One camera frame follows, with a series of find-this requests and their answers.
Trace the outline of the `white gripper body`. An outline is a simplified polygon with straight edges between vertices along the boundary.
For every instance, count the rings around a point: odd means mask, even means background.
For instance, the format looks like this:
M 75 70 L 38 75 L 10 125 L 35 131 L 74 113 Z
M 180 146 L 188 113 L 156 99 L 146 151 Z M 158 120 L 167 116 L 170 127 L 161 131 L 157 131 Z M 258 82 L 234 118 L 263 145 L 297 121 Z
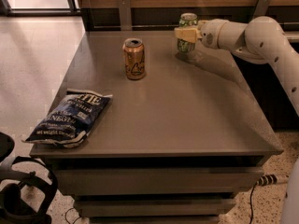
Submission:
M 218 39 L 221 32 L 222 26 L 227 23 L 227 20 L 215 19 L 208 21 L 201 29 L 200 39 L 202 44 L 210 49 L 218 49 Z

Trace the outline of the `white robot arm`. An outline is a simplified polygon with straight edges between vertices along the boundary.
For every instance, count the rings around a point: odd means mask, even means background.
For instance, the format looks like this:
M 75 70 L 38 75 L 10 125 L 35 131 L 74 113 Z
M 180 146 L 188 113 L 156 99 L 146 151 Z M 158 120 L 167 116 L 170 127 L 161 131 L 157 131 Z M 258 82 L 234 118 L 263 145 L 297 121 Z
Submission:
M 295 112 L 299 115 L 299 53 L 293 49 L 279 23 L 261 16 L 248 23 L 215 19 L 178 27 L 175 36 L 210 49 L 226 49 L 250 63 L 268 63 Z

